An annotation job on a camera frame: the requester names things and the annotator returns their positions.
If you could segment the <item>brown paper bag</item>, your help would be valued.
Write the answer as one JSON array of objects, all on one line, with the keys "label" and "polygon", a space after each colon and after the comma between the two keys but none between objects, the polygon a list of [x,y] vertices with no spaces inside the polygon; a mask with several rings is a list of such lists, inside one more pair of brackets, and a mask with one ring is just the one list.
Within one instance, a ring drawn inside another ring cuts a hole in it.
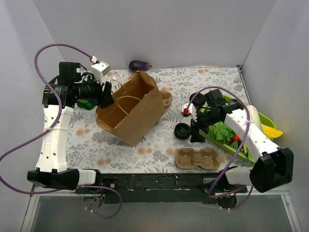
[{"label": "brown paper bag", "polygon": [[112,97],[115,103],[96,109],[99,127],[135,146],[165,114],[156,81],[144,71],[133,73]]}]

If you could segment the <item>brown pulp cup carrier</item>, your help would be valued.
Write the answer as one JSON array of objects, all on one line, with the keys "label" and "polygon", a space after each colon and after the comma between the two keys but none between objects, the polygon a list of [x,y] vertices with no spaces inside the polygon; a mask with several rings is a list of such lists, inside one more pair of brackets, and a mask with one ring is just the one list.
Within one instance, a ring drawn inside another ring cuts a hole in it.
[{"label": "brown pulp cup carrier", "polygon": [[161,99],[162,99],[164,108],[168,109],[172,104],[172,99],[173,99],[172,94],[164,90],[161,90],[160,94],[161,94]]}]

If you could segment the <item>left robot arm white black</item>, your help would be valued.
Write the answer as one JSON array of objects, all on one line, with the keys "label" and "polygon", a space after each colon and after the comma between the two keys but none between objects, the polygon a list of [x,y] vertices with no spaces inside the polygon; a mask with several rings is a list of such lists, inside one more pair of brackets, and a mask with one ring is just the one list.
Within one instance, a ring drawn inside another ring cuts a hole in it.
[{"label": "left robot arm white black", "polygon": [[100,172],[92,169],[69,169],[66,161],[68,129],[77,101],[87,100],[99,108],[114,104],[112,85],[104,81],[109,64],[96,62],[83,72],[77,62],[60,62],[59,75],[43,91],[44,131],[39,159],[28,181],[44,188],[75,190],[86,185],[92,193],[102,190]]}]

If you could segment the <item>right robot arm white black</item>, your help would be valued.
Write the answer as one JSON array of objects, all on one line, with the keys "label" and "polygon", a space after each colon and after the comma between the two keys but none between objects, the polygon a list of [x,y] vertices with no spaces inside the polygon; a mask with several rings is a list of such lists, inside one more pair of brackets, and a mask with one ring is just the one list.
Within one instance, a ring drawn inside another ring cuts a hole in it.
[{"label": "right robot arm white black", "polygon": [[289,148],[280,148],[251,121],[247,106],[238,98],[227,101],[221,88],[209,91],[206,95],[210,110],[197,112],[190,123],[190,141],[205,142],[201,131],[209,133],[209,127],[218,122],[225,123],[240,138],[241,145],[248,147],[255,165],[251,168],[231,168],[226,166],[213,185],[217,183],[224,192],[236,185],[252,186],[264,193],[292,181],[294,154]]}]

